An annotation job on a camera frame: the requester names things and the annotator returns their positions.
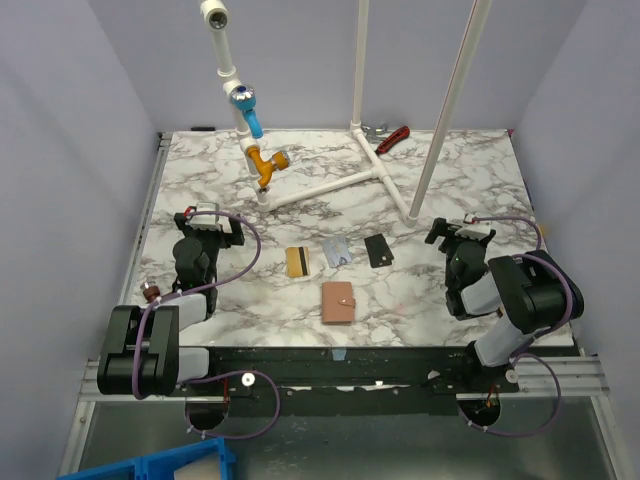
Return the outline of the gold credit card stack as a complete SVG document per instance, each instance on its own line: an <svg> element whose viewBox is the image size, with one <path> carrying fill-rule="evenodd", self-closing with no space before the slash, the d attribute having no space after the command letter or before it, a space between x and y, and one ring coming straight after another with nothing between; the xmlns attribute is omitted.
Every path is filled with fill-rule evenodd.
<svg viewBox="0 0 640 480"><path fill-rule="evenodd" d="M286 275L300 278L310 275L309 250L307 247L288 247L286 253Z"/></svg>

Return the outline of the pink leather card holder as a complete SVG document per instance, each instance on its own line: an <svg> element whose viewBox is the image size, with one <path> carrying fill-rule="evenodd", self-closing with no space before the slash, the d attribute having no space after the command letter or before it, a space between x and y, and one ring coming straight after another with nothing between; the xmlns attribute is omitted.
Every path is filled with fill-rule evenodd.
<svg viewBox="0 0 640 480"><path fill-rule="evenodd" d="M346 325L355 321L356 302L350 282L322 284L321 320L324 325Z"/></svg>

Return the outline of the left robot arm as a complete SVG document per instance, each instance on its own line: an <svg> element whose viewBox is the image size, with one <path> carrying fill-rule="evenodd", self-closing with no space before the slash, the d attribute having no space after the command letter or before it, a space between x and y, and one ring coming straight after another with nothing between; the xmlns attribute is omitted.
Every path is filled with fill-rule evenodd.
<svg viewBox="0 0 640 480"><path fill-rule="evenodd" d="M185 382L209 395L221 385L222 372L207 348L182 347L179 334L215 313L219 253L244 244L242 222L230 215L226 232L216 214L200 208L175 214L174 222L183 238L173 246L176 278L169 293L146 285L145 305L118 305L111 312L97 371L104 395L169 395Z"/></svg>

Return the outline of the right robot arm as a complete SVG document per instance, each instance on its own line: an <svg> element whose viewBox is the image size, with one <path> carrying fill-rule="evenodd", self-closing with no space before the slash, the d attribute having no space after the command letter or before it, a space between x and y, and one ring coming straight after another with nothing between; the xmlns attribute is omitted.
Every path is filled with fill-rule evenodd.
<svg viewBox="0 0 640 480"><path fill-rule="evenodd" d="M445 300L458 320L496 314L497 322L461 354L454 378L480 392L493 384L535 340L584 312L579 287L544 250L486 258L496 230L479 221L434 219L427 244L441 239Z"/></svg>

